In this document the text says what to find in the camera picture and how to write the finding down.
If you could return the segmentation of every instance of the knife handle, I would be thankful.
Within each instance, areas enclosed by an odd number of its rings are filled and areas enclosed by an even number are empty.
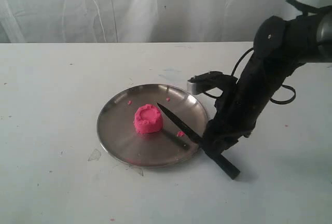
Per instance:
[[[240,171],[236,168],[231,162],[229,162],[223,155],[218,154],[216,156],[210,155],[209,152],[206,152],[208,157],[210,157],[220,168],[232,179],[235,179]]]

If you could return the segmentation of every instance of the white table surface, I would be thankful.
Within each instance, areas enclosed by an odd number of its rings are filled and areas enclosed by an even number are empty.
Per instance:
[[[116,93],[229,74],[251,45],[0,45],[0,222],[331,223],[329,64],[295,71],[286,82],[296,100],[269,103],[251,137],[224,152],[242,171],[236,181],[203,153],[142,176],[99,143],[98,114]],[[214,101],[198,99],[213,116]],[[95,149],[101,157],[88,161]]]

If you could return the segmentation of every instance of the knife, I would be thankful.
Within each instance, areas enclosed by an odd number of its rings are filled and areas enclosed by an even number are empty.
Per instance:
[[[229,162],[223,155],[218,154],[204,141],[204,139],[198,135],[193,129],[187,126],[178,116],[172,113],[163,105],[157,103],[159,108],[164,112],[164,114],[183,131],[191,141],[199,144],[199,146],[204,150],[205,154],[211,158],[220,168],[232,179],[235,179],[240,171],[231,162]]]

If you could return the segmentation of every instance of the white backdrop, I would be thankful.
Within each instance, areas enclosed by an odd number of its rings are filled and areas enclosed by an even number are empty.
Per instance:
[[[245,41],[296,14],[285,0],[0,0],[0,42]]]

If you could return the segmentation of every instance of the metal plate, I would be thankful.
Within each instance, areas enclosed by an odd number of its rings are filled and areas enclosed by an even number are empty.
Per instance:
[[[114,96],[98,117],[97,131],[104,149],[120,161],[139,167],[160,167],[190,158],[199,148],[187,136],[177,137],[178,127],[162,113],[163,129],[137,134],[133,124],[137,109],[145,104],[166,106],[202,135],[208,116],[188,92],[168,85],[148,84],[126,89]]]

